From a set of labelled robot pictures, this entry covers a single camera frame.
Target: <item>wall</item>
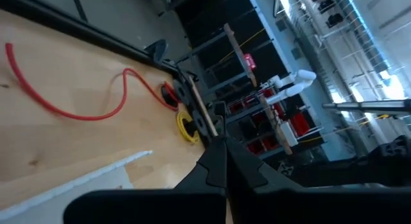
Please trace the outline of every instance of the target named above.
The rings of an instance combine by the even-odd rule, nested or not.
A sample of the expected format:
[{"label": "wall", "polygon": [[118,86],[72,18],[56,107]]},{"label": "wall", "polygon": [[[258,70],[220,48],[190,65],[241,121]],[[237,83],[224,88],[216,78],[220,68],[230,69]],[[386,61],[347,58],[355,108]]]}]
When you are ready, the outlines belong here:
[{"label": "wall", "polygon": [[[372,35],[372,31],[375,30],[375,23],[370,22],[366,25],[362,24],[361,17],[354,17],[353,15],[358,12],[355,3],[360,3],[360,5],[365,5],[369,3],[367,0],[334,0],[335,2],[349,1],[354,2],[350,5],[338,4],[333,9],[321,15],[317,7],[318,3],[313,3],[311,0],[302,0],[307,7],[308,13],[311,15],[313,24],[315,25],[315,31],[320,37],[323,37],[322,45],[324,45],[324,51],[327,51],[330,57],[333,59],[338,72],[342,76],[342,80],[345,86],[350,90],[351,95],[356,95],[356,100],[379,100],[388,99],[389,94],[387,93],[386,86],[384,82],[381,81],[379,72],[383,70],[381,66],[389,63],[380,62],[375,64],[375,60],[379,56],[386,58],[386,54],[381,52],[382,42],[378,42]],[[328,17],[335,13],[341,13],[342,15],[347,15],[344,22],[329,29],[325,22]],[[370,12],[364,13],[367,17],[371,17]],[[364,32],[359,34],[357,31],[371,31],[370,38]],[[372,47],[365,49],[364,43],[374,43]],[[404,122],[398,120],[375,120],[372,116],[368,116],[370,120],[370,128],[374,133],[374,136],[378,144],[392,141],[398,135],[409,134]],[[368,145],[368,151],[371,151],[375,146]]]},{"label": "wall", "polygon": [[[284,64],[288,64],[287,67],[289,71],[297,71],[298,69],[313,70],[304,53],[302,53],[302,58],[297,60],[292,55],[292,50],[295,48],[300,49],[300,46],[291,27],[288,26],[288,28],[283,31],[280,31],[277,27],[276,22],[285,19],[286,15],[281,13],[277,15],[277,18],[272,16],[274,0],[256,0],[256,2],[259,6],[261,16],[264,17],[264,20],[266,20],[270,28],[270,33],[275,37],[276,48],[282,54],[282,61]],[[321,131],[322,134],[328,134],[336,127],[342,126],[338,117],[322,108],[322,104],[328,103],[330,98],[319,81],[316,80],[311,87],[305,89],[303,97],[306,99],[304,102],[309,101],[309,105],[312,108],[311,112],[315,113],[314,119],[323,127]],[[353,144],[346,142],[342,136],[325,135],[323,139],[326,143],[322,144],[322,149],[329,160],[348,159],[354,156],[350,150]]]},{"label": "wall", "polygon": [[411,1],[409,0],[353,0],[359,14],[369,27],[379,50],[386,58],[387,70],[396,74],[411,96],[410,57]]}]

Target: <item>window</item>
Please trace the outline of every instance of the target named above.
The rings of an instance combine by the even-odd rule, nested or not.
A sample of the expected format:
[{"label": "window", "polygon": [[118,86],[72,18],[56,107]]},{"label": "window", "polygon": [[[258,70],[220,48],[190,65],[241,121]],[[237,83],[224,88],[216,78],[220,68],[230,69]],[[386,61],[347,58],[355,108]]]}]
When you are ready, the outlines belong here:
[{"label": "window", "polygon": [[290,17],[290,15],[291,15],[290,1],[289,0],[280,0],[280,2],[281,2],[282,6],[284,8],[285,14],[287,14],[287,16]]},{"label": "window", "polygon": [[306,11],[307,10],[307,7],[306,7],[306,5],[304,4],[304,3],[301,3],[301,10],[303,10],[303,11]]},{"label": "window", "polygon": [[[334,103],[343,103],[345,99],[343,99],[338,92],[332,92],[331,97],[333,98]],[[350,119],[349,112],[341,111],[341,114],[344,118]]]},{"label": "window", "polygon": [[388,71],[380,72],[383,79],[383,90],[389,99],[405,99],[404,88],[397,75],[390,75]]},{"label": "window", "polygon": [[358,89],[356,87],[351,87],[351,90],[353,92],[353,95],[355,97],[355,100],[357,102],[363,102],[364,98],[362,97],[361,93],[358,91]]}]

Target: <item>wooden tabletop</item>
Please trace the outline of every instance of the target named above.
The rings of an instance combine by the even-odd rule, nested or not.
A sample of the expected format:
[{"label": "wooden tabletop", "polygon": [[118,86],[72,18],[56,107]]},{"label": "wooden tabletop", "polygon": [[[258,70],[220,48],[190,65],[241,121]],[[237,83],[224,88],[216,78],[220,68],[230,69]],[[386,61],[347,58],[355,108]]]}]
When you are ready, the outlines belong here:
[{"label": "wooden tabletop", "polygon": [[0,11],[0,209],[10,207],[139,151],[126,165],[136,188],[177,185],[203,154],[186,142],[174,111],[164,108],[134,77],[121,112],[104,121],[51,114],[19,87],[5,57],[14,44],[21,71],[57,107],[84,116],[111,111],[123,94],[119,74],[131,67],[160,94],[172,77],[147,65]]}]

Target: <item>white robot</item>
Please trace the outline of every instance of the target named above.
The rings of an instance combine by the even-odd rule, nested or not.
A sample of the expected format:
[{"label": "white robot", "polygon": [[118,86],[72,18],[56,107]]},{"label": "white robot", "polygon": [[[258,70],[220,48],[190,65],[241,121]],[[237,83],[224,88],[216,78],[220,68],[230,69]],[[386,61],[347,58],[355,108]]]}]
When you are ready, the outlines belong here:
[{"label": "white robot", "polygon": [[[266,83],[261,84],[261,88],[267,89],[269,87],[274,86],[277,90],[279,90],[285,85],[288,85],[290,83],[294,84],[293,86],[285,90],[279,91],[276,95],[266,98],[267,103],[269,105],[273,105],[286,98],[289,98],[291,96],[294,96],[302,92],[306,87],[309,87],[313,83],[316,77],[317,75],[315,73],[301,69],[301,70],[298,70],[296,73],[292,73],[283,79],[280,79],[279,76],[274,76],[271,79],[269,79]],[[277,117],[277,122],[279,123],[280,129],[283,132],[288,145],[289,146],[297,145],[298,140],[295,137],[290,124],[287,121],[281,121],[278,117]],[[290,148],[285,148],[285,150],[287,154],[292,154],[292,151]]]},{"label": "white robot", "polygon": [[309,87],[313,83],[316,77],[317,75],[313,73],[312,71],[301,69],[301,70],[298,70],[296,73],[292,73],[288,75],[287,77],[284,77],[283,79],[280,79],[278,75],[273,76],[266,83],[261,84],[261,88],[266,89],[271,86],[274,86],[276,89],[280,89],[281,87],[284,87],[285,85],[294,83],[293,86],[285,90],[282,90],[278,92],[276,95],[271,96],[266,99],[269,105],[273,105],[279,101],[282,101],[286,98],[289,98],[291,96],[294,96],[302,92],[305,88]]}]

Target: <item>metal frame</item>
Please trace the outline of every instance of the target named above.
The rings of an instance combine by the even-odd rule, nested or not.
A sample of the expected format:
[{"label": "metal frame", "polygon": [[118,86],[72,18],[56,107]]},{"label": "metal frame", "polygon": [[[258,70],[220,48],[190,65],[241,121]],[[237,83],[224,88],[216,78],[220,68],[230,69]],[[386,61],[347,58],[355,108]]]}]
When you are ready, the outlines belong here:
[{"label": "metal frame", "polygon": [[[193,101],[187,107],[189,113],[192,114],[194,110],[201,111],[198,109],[200,108],[199,102],[194,99],[193,86],[188,80],[188,77],[193,77],[195,80],[197,78],[195,74],[185,71],[183,74],[183,71],[177,66],[165,61],[155,62],[146,51],[69,15],[42,0],[0,0],[0,9],[172,75],[174,79],[182,82],[184,90],[189,94],[190,101]],[[200,137],[204,146],[208,147],[211,136],[200,135]]]},{"label": "metal frame", "polygon": [[214,44],[216,41],[227,37],[230,45],[233,48],[233,53],[235,54],[235,56],[237,57],[238,61],[241,64],[241,67],[243,69],[243,72],[240,74],[237,74],[236,76],[224,81],[224,82],[220,82],[218,84],[216,84],[215,86],[211,87],[210,89],[205,90],[205,92],[202,92],[202,96],[206,96],[209,95],[211,93],[214,93],[228,85],[232,85],[235,81],[242,79],[244,77],[248,77],[250,79],[250,81],[252,82],[252,84],[256,87],[257,83],[256,83],[256,78],[254,76],[254,74],[252,73],[250,67],[247,64],[247,61],[244,58],[244,54],[243,51],[240,49],[240,45],[238,44],[237,40],[234,37],[234,32],[231,30],[230,26],[226,23],[223,26],[223,29],[219,29],[219,31],[221,31],[219,34],[217,34],[216,36],[214,36],[213,38],[205,41],[204,43],[202,43],[201,45],[199,45],[198,47],[196,47],[195,49],[192,49],[189,53],[181,56],[180,58],[178,58],[176,60],[176,63],[179,64],[183,61],[186,60],[192,60],[194,55],[196,55],[197,53],[203,51],[206,48],[209,48],[210,45]]},{"label": "metal frame", "polygon": [[252,144],[252,143],[255,142],[255,141],[260,141],[260,140],[262,140],[262,139],[264,139],[264,138],[266,138],[266,137],[270,137],[270,136],[272,136],[272,135],[275,135],[275,131],[268,131],[268,132],[266,132],[266,133],[264,133],[264,134],[257,135],[255,138],[251,138],[251,139],[243,142],[242,144],[244,144],[245,146],[248,146],[249,144]]},{"label": "metal frame", "polygon": [[254,105],[253,107],[250,107],[250,108],[248,108],[248,109],[246,109],[246,110],[244,110],[244,111],[241,111],[241,112],[239,112],[239,113],[237,113],[237,114],[234,114],[234,115],[229,116],[229,117],[227,118],[227,124],[231,124],[231,123],[233,123],[233,122],[236,122],[236,121],[238,121],[238,120],[240,120],[240,119],[242,119],[242,118],[244,118],[244,117],[246,117],[246,116],[248,116],[248,115],[251,115],[251,114],[253,114],[253,113],[261,112],[262,109],[263,109],[263,105],[262,105],[262,104],[259,103],[259,104],[257,104],[257,105]]}]

